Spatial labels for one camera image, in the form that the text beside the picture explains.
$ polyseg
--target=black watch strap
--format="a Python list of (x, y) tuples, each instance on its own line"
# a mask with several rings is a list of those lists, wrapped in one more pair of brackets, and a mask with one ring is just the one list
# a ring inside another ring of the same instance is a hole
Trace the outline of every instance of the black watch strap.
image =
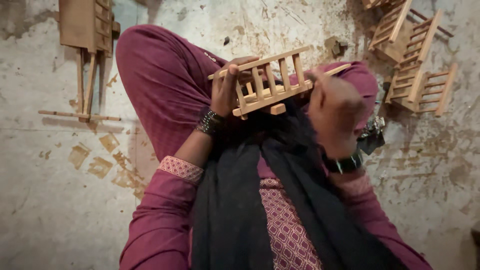
[(340, 160), (332, 160), (327, 157), (326, 154), (322, 155), (324, 165), (329, 172), (337, 173), (349, 173), (362, 167), (363, 159), (360, 149), (356, 149), (355, 152), (349, 157)]

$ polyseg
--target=bangle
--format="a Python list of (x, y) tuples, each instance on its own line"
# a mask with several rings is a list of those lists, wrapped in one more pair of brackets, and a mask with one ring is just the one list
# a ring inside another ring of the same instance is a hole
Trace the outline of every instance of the bangle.
[(198, 121), (196, 129), (208, 135), (214, 136), (223, 130), (225, 122), (225, 117), (214, 113), (211, 109), (206, 107), (201, 111), (200, 120)]

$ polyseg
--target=woman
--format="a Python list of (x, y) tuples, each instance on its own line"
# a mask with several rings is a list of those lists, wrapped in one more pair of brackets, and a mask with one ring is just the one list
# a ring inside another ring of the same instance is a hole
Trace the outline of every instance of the woman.
[(251, 74), (238, 65), (258, 57), (226, 63), (153, 25), (127, 29), (116, 55), (161, 160), (133, 214), (121, 269), (431, 269), (401, 240), (358, 166), (356, 135), (377, 92), (363, 64), (338, 78), (320, 71), (332, 65), (312, 72), (310, 121), (285, 100), (287, 113), (242, 122), (230, 115), (235, 86)]

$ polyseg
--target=dirty floor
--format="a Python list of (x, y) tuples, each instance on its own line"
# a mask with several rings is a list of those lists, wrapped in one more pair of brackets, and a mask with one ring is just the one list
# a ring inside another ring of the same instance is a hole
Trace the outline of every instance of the dirty floor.
[[(376, 14), (361, 0), (114, 0), (122, 30), (161, 25), (225, 59), (312, 45), (304, 68), (365, 60), (379, 84), (391, 68), (367, 50)], [(442, 118), (390, 111), (386, 145), (367, 158), (380, 202), (404, 240), (434, 269), (472, 270), (470, 227), (480, 220), (480, 2), (415, 1), (443, 9), (455, 37), (435, 38), (433, 72), (459, 64)], [(158, 166), (118, 76), (98, 70), (93, 113), (121, 122), (80, 123), (38, 110), (74, 112), (75, 51), (59, 44), (57, 0), (0, 1), (0, 268), (114, 269), (128, 224)], [(223, 46), (224, 38), (230, 43)], [(331, 37), (350, 44), (333, 59)]]

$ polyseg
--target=hand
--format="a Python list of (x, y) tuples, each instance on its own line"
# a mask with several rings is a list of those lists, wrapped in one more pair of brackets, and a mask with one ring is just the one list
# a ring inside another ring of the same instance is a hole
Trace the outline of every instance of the hand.
[[(212, 103), (210, 104), (210, 109), (214, 113), (227, 117), (237, 107), (237, 81), (240, 85), (253, 81), (252, 72), (240, 72), (239, 65), (257, 61), (258, 59), (258, 56), (236, 58), (215, 72), (212, 83)], [(220, 72), (225, 69), (228, 69), (227, 74), (225, 77), (220, 78)], [(262, 75), (263, 71), (259, 70), (258, 74)]]
[(317, 132), (317, 141), (330, 159), (348, 158), (355, 151), (358, 134), (354, 129), (365, 105), (355, 87), (340, 78), (316, 71), (308, 116)]

